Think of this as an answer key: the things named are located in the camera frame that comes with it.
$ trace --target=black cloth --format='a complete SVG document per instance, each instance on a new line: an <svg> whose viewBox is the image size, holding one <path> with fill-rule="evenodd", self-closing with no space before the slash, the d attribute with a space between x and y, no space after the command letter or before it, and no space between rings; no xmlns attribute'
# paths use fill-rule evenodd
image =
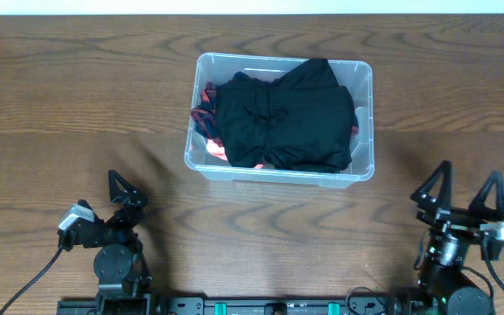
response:
<svg viewBox="0 0 504 315"><path fill-rule="evenodd" d="M351 162L354 102L327 59L266 83L236 75L217 87L216 126L232 166L340 172Z"/></svg>

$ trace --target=cable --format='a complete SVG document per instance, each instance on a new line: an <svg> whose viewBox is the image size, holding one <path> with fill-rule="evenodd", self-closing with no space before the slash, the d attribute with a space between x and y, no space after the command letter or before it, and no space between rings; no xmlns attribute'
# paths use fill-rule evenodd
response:
<svg viewBox="0 0 504 315"><path fill-rule="evenodd" d="M462 266L461 269L468 270L468 271L472 272L474 275L480 277L483 281L485 281L487 284L487 288L489 288L489 297L491 298L492 301L494 300L494 287L491 285L491 282L489 281L489 279L486 278L486 276L480 274L478 271L476 271L470 267Z"/></svg>
<svg viewBox="0 0 504 315"><path fill-rule="evenodd" d="M53 263L55 263L55 261L60 256L62 250L63 250L63 245L59 245L58 251L56 252L56 255L53 256L52 260L50 260L50 262L42 269L42 271L40 271L29 283L27 283L23 287L23 289L21 289L19 292L17 292L17 294L15 294L15 296L12 297L9 300L9 302L7 302L7 304L1 309L0 315L3 315L3 313L5 313L5 311L7 311L9 306L11 306L13 304L13 302L15 302L18 299L18 297L21 296L21 294L25 293L25 291L27 291L30 287L32 287L32 285L35 284L50 269L50 267L52 267Z"/></svg>
<svg viewBox="0 0 504 315"><path fill-rule="evenodd" d="M483 252L483 258L486 261L486 266L489 272L491 273L491 277L493 277L493 280L501 287L501 289L504 291L504 283L499 279L499 276L497 276L497 273L494 270L494 266L491 264L491 260L489 260L489 252L488 250L488 245L489 244L489 237L484 237L483 241L481 242L481 251Z"/></svg>
<svg viewBox="0 0 504 315"><path fill-rule="evenodd" d="M421 265L419 263L421 262L421 258L424 254L424 239L425 239L425 236L427 235L427 233L429 233L429 231L431 231L430 228L426 229L425 233L423 233L423 235L421 235L421 241L419 241L419 253L417 254L416 262L414 262L414 264L413 264L413 270L420 270L421 269Z"/></svg>
<svg viewBox="0 0 504 315"><path fill-rule="evenodd" d="M378 314L383 314L386 312L386 305L376 296L376 293L374 293L372 290L370 290L368 287L355 287L353 288L352 290L349 291L349 293L347 293L347 297L346 297L346 306L347 308L349 309L350 312L352 312L353 314L355 315L360 315L357 311L355 311L354 309L351 308L351 306L349 306L349 296L351 296L351 294L359 289L365 289L369 292L371 292L374 296L374 298L376 299L376 301L378 303L380 303L382 305L382 307L384 307L384 312L381 312L381 313L378 313Z"/></svg>

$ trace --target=table surface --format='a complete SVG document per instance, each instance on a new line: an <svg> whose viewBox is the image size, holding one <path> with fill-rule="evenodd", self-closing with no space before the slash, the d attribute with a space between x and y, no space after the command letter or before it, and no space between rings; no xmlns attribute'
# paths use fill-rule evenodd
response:
<svg viewBox="0 0 504 315"><path fill-rule="evenodd" d="M374 176L336 190L189 170L204 52L368 62ZM150 195L136 230L160 290L345 296L413 284L427 227L409 196L443 159L462 207L489 172L504 176L504 16L0 17L0 308L50 260L68 206L113 213L108 169ZM9 314L92 297L96 252L64 253ZM466 264L490 277L478 248ZM504 250L494 266L504 280Z"/></svg>

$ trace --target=black cable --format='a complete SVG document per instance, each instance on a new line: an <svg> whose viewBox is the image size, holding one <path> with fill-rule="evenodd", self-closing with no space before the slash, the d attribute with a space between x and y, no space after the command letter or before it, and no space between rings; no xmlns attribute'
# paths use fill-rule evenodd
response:
<svg viewBox="0 0 504 315"><path fill-rule="evenodd" d="M472 272L474 275L480 277L483 281L485 281L487 284L487 288L489 288L489 297L491 298L492 301L494 300L494 287L491 285L491 282L489 281L489 279L486 278L486 276L480 274L478 271L476 271L470 267L462 266L461 269L468 270L468 271Z"/></svg>
<svg viewBox="0 0 504 315"><path fill-rule="evenodd" d="M421 265L419 263L421 262L421 258L423 257L423 254L424 254L424 239L425 239L425 236L427 235L427 233L429 233L429 231L431 231L430 228L426 229L425 233L423 233L423 235L421 235L421 241L419 241L419 253L417 253L416 262L414 262L414 264L413 264L413 270L420 270L421 269Z"/></svg>
<svg viewBox="0 0 504 315"><path fill-rule="evenodd" d="M3 313L5 313L5 311L7 311L9 306L11 306L13 304L13 302L15 302L18 299L18 297L21 296L21 294L25 293L25 291L27 291L30 287L32 287L32 285L35 284L50 269L50 267L52 267L53 263L55 263L55 261L60 256L62 250L63 250L63 245L59 245L58 251L56 252L56 255L53 256L52 260L50 260L50 262L42 269L42 271L40 271L29 283L27 283L23 287L23 289L21 289L19 292L17 292L17 294L15 294L15 296L12 297L9 300L9 302L7 302L7 304L1 309L0 315L3 315Z"/></svg>
<svg viewBox="0 0 504 315"><path fill-rule="evenodd" d="M486 261L486 266L489 272L491 273L491 277L493 277L493 280L501 287L501 289L504 291L504 283L499 279L499 276L497 276L497 273L494 270L494 266L491 264L491 260L489 259L489 252L487 245L489 244L489 237L484 237L482 243L481 243L481 251L483 252L483 258Z"/></svg>
<svg viewBox="0 0 504 315"><path fill-rule="evenodd" d="M377 296L376 296L376 293L374 293L372 290L370 290L368 287L355 287L353 288L352 290L349 291L349 293L347 293L347 297L346 297L346 306L347 308L349 309L349 311L355 315L360 315L357 311L355 311L354 309L351 308L351 306L349 306L349 296L351 296L351 294L359 289L365 289L369 292L371 292L374 296L374 298L376 299L376 301L378 303L380 303L382 305L382 307L384 307L384 312L381 312L381 313L378 313L378 314L383 314L386 312L386 305L384 304L384 302L382 302Z"/></svg>

